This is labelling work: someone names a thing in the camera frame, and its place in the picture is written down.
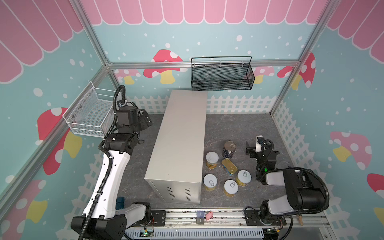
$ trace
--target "red mushroom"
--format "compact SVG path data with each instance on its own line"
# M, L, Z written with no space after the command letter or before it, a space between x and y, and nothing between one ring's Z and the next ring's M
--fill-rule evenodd
M53 108L40 115L37 119L37 128L39 132L39 140L36 141L37 145L48 136L57 122L61 119L61 114L64 113L65 110L66 108ZM45 174L54 174L59 169L64 149L68 151L71 158L75 158L80 151L82 142L83 139L81 137L75 136L68 129L43 163Z
M255 82L253 84L260 84L263 82L263 76L273 76L275 69L273 67L255 67L253 68L255 75Z
M124 83L126 85L132 85L135 84L135 81L132 79L131 76L140 77L141 74L137 69L116 69L114 71L118 81L122 83L122 80L124 79Z
M361 170L368 167L372 158L372 149L366 136L349 132L331 132L331 139L330 144L335 142L340 145L339 148L333 149L333 153L341 162L353 156Z
M279 78L287 77L289 73L292 71L292 68L293 67L291 66L287 66L283 68L277 73L277 76ZM298 90L301 79L304 80L305 86L309 88L312 85L315 71L316 71L316 60L313 53L310 53L304 65L302 66L301 70L299 71L299 74L293 80L293 83L291 85L292 89L296 91Z
M161 49L151 60L152 62L180 62L183 61L176 53ZM147 78L153 78L157 75L161 75L160 83L162 84L171 84L175 82L175 78L172 75L173 71L187 71L186 68L159 68L159 69L145 69L144 76Z
M47 209L47 201L34 201L46 180L33 180L26 187L6 219L1 223L3 240L19 240L24 232L25 220L38 223Z
M384 198L384 176L379 174L368 174L367 176L368 185L372 188L375 193L380 197Z

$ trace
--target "yellow mushroom stem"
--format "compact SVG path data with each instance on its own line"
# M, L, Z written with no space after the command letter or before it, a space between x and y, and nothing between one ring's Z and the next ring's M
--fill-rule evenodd
M160 73L161 79L160 83L162 84L171 84L175 82L175 78L172 75L172 70L167 70L162 73Z
M293 80L292 85L291 85L293 90L297 91L297 89L299 89L299 83L300 83L301 79L303 79L303 78L300 75L297 75L295 77L295 79Z
M126 85L132 85L132 84L135 84L135 81L132 79L131 76L126 76L124 77L124 83Z
M255 77L255 81L253 84L260 84L263 82L263 75L259 75Z
M347 161L347 158L352 156L351 152L343 146L340 146L339 148L335 148L333 150L333 153L336 155L337 159L341 162Z

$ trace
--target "gray marble floor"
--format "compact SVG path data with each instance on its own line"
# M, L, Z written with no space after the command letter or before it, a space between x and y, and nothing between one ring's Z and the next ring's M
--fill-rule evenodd
M245 142L255 145L256 135L263 135L271 139L275 150L280 151L277 156L277 168L292 166L291 159L269 114L207 114L205 124L204 156L214 151L221 157L223 145L226 141L234 141L236 152L231 161L239 170L245 169L252 175L252 181L246 187L239 187L234 197L227 197L223 193L224 182L230 177L221 166L208 169L202 160L203 176L214 174L218 179L218 187L214 191L206 191L202 186L200 205L175 204L162 202L149 184L144 180L156 137L163 115L151 115L153 126L142 131L140 138L145 143L135 147L133 155L124 171L118 196L125 197L126 205L135 201L150 202L155 208L190 208L190 207L259 207L265 199L274 199L285 194L285 189L278 186L266 186L255 180L256 160L245 155Z

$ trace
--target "white dot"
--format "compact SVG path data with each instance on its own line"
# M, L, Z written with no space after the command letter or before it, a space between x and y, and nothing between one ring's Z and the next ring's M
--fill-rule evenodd
M13 175L9 175L8 177L6 177L5 178L5 182L6 183L10 183L10 182L12 182L12 180L15 178L15 176L13 176Z
M41 97L43 95L43 91L40 88L35 88L33 89L33 94L38 97Z
M17 201L17 203L16 203L16 208L17 208L17 209L23 209L23 208L26 206L27 203L28 203L28 200L27 200L27 199L25 199L25 198L20 199L20 200Z
M19 225L17 225L16 232L17 233L23 233L25 226L25 220L21 221Z
M372 154L372 147L371 146L366 146L364 150L366 153Z
M4 220L1 222L1 233L4 234L8 228L10 227L11 222L8 220Z
M41 180L41 181L39 182L39 184L37 184L37 187L38 187L39 189L43 189L43 188L45 187L46 184L47 184L47 181L46 181L46 180Z
M351 150L356 152L357 150L359 150L359 146L356 143L352 143Z
M63 152L64 152L63 149L60 149L59 151L56 152L55 154L56 162L61 163L61 160L63 159Z

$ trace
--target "tin can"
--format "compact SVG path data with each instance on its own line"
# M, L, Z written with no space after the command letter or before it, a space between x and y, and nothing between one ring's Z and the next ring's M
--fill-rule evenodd
M205 156L205 159L207 160L205 164L209 169L214 169L217 167L217 161L218 161L218 154L215 152L209 152Z
M224 143L223 157L232 158L236 150L236 144L232 141L227 141Z
M240 170L236 176L236 182L241 187L245 187L251 179L251 174L246 170Z
M224 170L229 174L229 176L233 176L237 172L237 167L229 160L229 158L224 159L221 161L221 164L224 168Z
M205 175L203 182L207 191L213 191L217 185L217 178L213 174L207 174Z
M237 183L235 181L230 179L224 183L224 189L223 190L224 190L224 194L227 197L233 197L237 193L237 191L239 190L239 186L237 185Z

